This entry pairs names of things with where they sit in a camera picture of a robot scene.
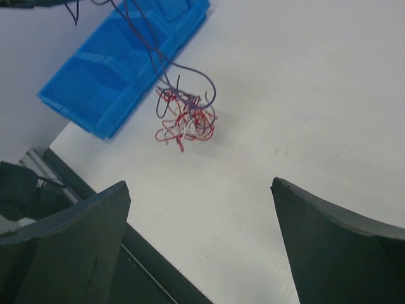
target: tangled wire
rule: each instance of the tangled wire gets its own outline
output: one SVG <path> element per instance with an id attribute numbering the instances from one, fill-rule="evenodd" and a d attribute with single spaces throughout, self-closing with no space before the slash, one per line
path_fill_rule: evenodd
<path id="1" fill-rule="evenodd" d="M 177 144 L 180 147 L 181 152 L 184 151 L 183 141 L 207 141 L 213 136 L 214 133 L 214 122 L 217 119 L 215 115 L 214 108 L 212 104 L 216 99 L 216 87 L 214 82 L 203 72 L 196 70 L 195 68 L 179 65 L 178 63 L 173 62 L 170 58 L 164 55 L 159 49 L 159 41 L 156 33 L 149 20 L 147 19 L 146 14 L 143 12 L 142 8 L 136 0 L 123 0 L 123 11 L 118 8 L 114 0 L 91 0 L 92 3 L 98 6 L 111 3 L 114 6 L 114 9 L 121 15 L 123 19 L 128 22 L 133 34 L 143 43 L 145 46 L 146 52 L 151 61 L 152 68 L 162 84 L 166 86 L 165 89 L 158 87 L 156 90 L 159 94 L 158 105 L 156 107 L 156 114 L 158 118 L 162 119 L 163 128 L 158 130 L 155 134 L 155 138 L 159 142 L 165 142 L 168 144 L 171 140 L 176 140 Z M 192 7 L 192 1 L 187 0 L 189 5 L 188 9 L 183 13 L 188 12 Z M 134 5 L 138 12 L 140 13 L 142 19 L 145 22 L 146 27 L 149 29 L 153 42 L 150 43 L 142 35 L 142 33 L 135 27 L 131 21 L 130 11 L 128 10 L 128 5 Z M 65 3 L 69 13 L 73 17 L 75 25 L 78 21 L 79 13 L 79 0 L 76 0 L 76 15 L 73 14 L 73 11 Z M 153 53 L 158 55 L 158 65 L 156 66 L 153 60 Z M 207 92 L 205 92 L 204 100 L 197 95 L 190 94 L 188 92 L 182 91 L 178 88 L 178 83 L 180 76 L 177 79 L 177 85 L 173 86 L 167 76 L 165 63 L 169 63 L 174 67 L 177 67 L 181 70 L 186 70 L 192 73 L 200 75 L 202 78 L 208 81 L 209 85 L 213 89 L 212 98 L 209 99 Z M 160 101 L 164 100 L 165 111 L 162 115 L 159 114 L 159 105 Z M 165 115 L 170 112 L 174 118 L 171 120 L 163 120 Z"/>
<path id="2" fill-rule="evenodd" d="M 169 143 L 175 140 L 180 151 L 184 152 L 184 140 L 188 141 L 207 141 L 214 134 L 214 122 L 217 119 L 215 110 L 212 106 L 204 107 L 200 96 L 191 95 L 178 90 L 177 79 L 176 91 L 171 87 L 162 89 L 158 87 L 156 92 L 159 95 L 156 114 L 163 119 L 168 112 L 173 119 L 162 120 L 163 128 L 158 130 L 155 138 L 159 142 Z M 165 102 L 165 111 L 159 114 L 159 105 L 161 100 Z"/>

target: white table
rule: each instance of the white table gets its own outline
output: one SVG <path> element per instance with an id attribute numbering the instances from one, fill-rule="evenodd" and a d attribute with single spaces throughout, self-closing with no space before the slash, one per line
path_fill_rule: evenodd
<path id="1" fill-rule="evenodd" d="M 177 58 L 217 85 L 210 142 L 156 142 L 153 92 L 112 141 L 71 123 L 51 149 L 96 191 L 125 180 L 128 222 L 213 302 L 298 303 L 272 178 L 405 227 L 405 2 L 212 2 Z"/>

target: white surface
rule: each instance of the white surface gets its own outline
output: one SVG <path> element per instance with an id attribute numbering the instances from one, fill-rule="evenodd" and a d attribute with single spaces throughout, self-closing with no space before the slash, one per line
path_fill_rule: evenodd
<path id="1" fill-rule="evenodd" d="M 110 11 L 82 3 L 75 27 L 64 6 L 0 9 L 0 160 L 47 148 L 67 125 L 35 95 Z"/>
<path id="2" fill-rule="evenodd" d="M 274 177 L 405 226 L 405 2 L 213 0 L 211 12 L 177 60 L 217 85 L 210 142 L 184 154 L 156 142 L 152 93 L 111 142 L 70 124 L 51 148 L 97 191 L 125 180 L 128 222 L 215 303 L 297 303 Z"/>

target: blue plastic bin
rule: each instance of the blue plastic bin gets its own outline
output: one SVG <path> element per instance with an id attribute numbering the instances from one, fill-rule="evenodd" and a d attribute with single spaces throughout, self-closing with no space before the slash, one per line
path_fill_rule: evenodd
<path id="1" fill-rule="evenodd" d="M 169 58 L 196 32 L 208 0 L 137 0 Z M 145 40 L 154 39 L 141 14 L 127 0 L 130 19 Z M 119 8 L 124 12 L 124 4 Z M 161 74 L 158 55 L 153 62 Z M 143 43 L 114 11 L 38 93 L 43 103 L 102 139 L 112 138 L 142 95 L 157 81 Z"/>

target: gray wall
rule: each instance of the gray wall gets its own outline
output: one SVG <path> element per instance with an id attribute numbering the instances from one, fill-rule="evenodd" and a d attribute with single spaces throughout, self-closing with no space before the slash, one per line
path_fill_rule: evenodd
<path id="1" fill-rule="evenodd" d="M 0 160 L 48 147 L 66 126 L 35 95 L 110 11 L 82 1 L 75 27 L 64 6 L 0 9 Z"/>

